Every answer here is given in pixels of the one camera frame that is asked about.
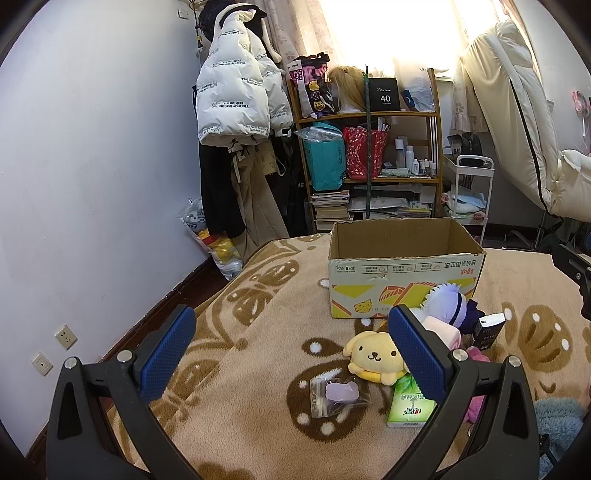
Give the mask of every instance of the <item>white bottle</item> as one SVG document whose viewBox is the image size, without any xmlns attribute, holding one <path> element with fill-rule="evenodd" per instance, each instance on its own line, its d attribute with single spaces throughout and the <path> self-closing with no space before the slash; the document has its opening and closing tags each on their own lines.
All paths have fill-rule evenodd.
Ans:
<svg viewBox="0 0 591 480">
<path fill-rule="evenodd" d="M 404 168 L 406 166 L 404 158 L 404 141 L 402 138 L 397 138 L 394 141 L 396 147 L 396 168 Z"/>
<path fill-rule="evenodd" d="M 413 162 L 414 162 L 414 152 L 413 151 L 407 151 L 406 168 L 408 168 L 408 171 L 412 171 L 413 170 Z"/>
</svg>

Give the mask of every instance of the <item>black box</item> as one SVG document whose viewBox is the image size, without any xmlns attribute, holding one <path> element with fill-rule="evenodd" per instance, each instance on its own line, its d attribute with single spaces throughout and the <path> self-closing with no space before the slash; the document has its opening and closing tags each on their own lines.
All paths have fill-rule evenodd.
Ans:
<svg viewBox="0 0 591 480">
<path fill-rule="evenodd" d="M 480 318 L 474 328 L 474 333 L 468 340 L 467 346 L 475 346 L 480 350 L 490 348 L 503 329 L 503 325 L 505 325 L 505 316 L 502 313 Z"/>
<path fill-rule="evenodd" d="M 399 112 L 400 96 L 395 78 L 369 79 L 369 107 L 372 112 Z"/>
</svg>

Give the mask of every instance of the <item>blue gripper pad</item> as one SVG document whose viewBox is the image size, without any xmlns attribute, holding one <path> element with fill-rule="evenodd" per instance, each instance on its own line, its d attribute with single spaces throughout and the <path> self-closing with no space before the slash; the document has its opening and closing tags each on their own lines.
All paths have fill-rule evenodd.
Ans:
<svg viewBox="0 0 591 480">
<path fill-rule="evenodd" d="M 139 396 L 145 404 L 162 397 L 164 389 L 177 368 L 180 359 L 195 335 L 197 320 L 192 308 L 185 305 L 178 306 L 164 325 L 155 334 L 164 336 L 155 345 L 146 345 L 149 356 L 142 359 L 140 350 L 144 343 L 138 348 L 139 365 Z"/>
<path fill-rule="evenodd" d="M 437 334 L 425 330 L 405 305 L 390 310 L 388 332 L 423 395 L 442 402 L 453 372 L 445 344 Z"/>
</svg>

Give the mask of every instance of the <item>teal bag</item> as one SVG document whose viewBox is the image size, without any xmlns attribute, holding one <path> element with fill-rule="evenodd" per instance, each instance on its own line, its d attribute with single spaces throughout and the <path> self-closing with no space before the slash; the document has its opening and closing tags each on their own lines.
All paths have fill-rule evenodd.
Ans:
<svg viewBox="0 0 591 480">
<path fill-rule="evenodd" d="M 340 133 L 338 128 L 322 122 L 314 122 L 313 126 L 336 130 Z M 322 192 L 339 189 L 347 176 L 345 141 L 341 138 L 321 143 L 306 140 L 302 142 L 314 190 Z"/>
</svg>

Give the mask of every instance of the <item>white puffer jacket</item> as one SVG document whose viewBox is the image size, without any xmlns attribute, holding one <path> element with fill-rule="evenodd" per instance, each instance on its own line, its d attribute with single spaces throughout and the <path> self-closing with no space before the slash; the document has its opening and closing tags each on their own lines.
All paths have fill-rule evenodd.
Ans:
<svg viewBox="0 0 591 480">
<path fill-rule="evenodd" d="M 268 41 L 265 23 L 265 46 L 244 23 L 256 10 L 232 12 L 220 27 L 220 20 L 236 4 L 216 18 L 209 57 L 197 78 L 197 121 L 199 141 L 203 145 L 228 147 L 237 144 L 257 145 L 269 136 L 269 129 L 281 131 L 293 123 L 291 108 L 282 90 L 281 70 L 274 61 L 281 57 Z"/>
</svg>

